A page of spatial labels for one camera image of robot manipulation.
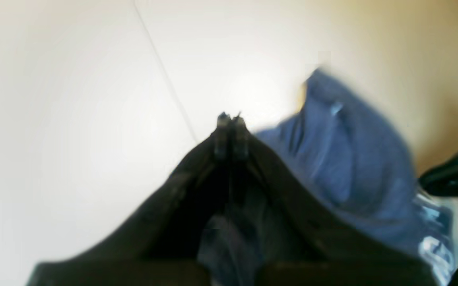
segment white wall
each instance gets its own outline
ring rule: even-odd
[[[458,150],[458,1],[136,3],[0,0],[0,285],[103,239],[196,144],[167,75],[198,139],[224,110],[276,123],[329,62],[419,171]]]

